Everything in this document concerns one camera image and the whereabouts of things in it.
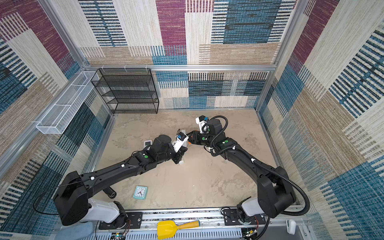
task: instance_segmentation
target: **white wire basket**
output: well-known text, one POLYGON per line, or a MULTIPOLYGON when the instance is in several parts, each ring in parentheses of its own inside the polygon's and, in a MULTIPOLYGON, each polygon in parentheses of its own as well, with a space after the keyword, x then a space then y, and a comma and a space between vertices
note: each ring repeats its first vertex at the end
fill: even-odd
POLYGON ((43 134, 63 134, 73 117, 91 92, 94 71, 83 71, 71 83, 63 95, 43 116, 36 128, 43 134))

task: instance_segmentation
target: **black wire shelf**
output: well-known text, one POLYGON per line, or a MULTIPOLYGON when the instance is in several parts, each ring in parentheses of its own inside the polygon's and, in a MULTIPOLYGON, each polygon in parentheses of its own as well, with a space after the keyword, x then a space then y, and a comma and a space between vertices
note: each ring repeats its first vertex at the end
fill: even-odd
POLYGON ((150 69, 98 69, 91 80, 112 113, 157 113, 159 97, 150 69))

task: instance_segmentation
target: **metal mesh shelf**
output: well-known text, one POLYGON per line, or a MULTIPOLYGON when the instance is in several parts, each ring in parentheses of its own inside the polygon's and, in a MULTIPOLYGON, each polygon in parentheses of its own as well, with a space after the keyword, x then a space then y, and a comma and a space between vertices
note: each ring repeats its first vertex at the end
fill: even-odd
POLYGON ((98 69, 91 82, 112 113, 157 113, 159 109, 149 69, 98 69))
POLYGON ((63 134, 73 117, 91 92, 90 82, 94 71, 84 71, 77 76, 63 95, 43 116, 36 128, 43 134, 63 134))

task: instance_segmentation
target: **beige floor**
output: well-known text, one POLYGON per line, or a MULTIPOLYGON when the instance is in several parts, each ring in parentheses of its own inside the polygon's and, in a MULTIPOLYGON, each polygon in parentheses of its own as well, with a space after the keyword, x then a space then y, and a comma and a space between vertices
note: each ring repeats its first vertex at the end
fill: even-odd
MULTIPOLYGON (((201 115, 228 118, 227 137, 235 139, 259 160, 276 166, 254 110, 161 111, 158 114, 120 114, 97 169, 107 167, 141 150, 143 141, 159 134, 174 140, 177 130, 198 129, 195 118, 201 115)), ((241 200, 257 195, 253 180, 235 164, 222 157, 212 157, 202 146, 189 145, 184 164, 172 160, 159 164, 142 175, 112 186, 114 199, 126 209, 235 206, 241 200), (137 185, 148 187, 145 200, 134 199, 137 185)), ((106 194, 96 199, 110 201, 106 194)))

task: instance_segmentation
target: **teal alarm clock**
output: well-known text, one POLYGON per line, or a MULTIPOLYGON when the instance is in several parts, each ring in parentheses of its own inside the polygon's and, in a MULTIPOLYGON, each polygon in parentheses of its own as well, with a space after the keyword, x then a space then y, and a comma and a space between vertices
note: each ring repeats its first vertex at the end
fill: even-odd
POLYGON ((133 194, 134 199, 141 199, 144 200, 147 196, 147 187, 143 186, 136 186, 135 193, 133 194))

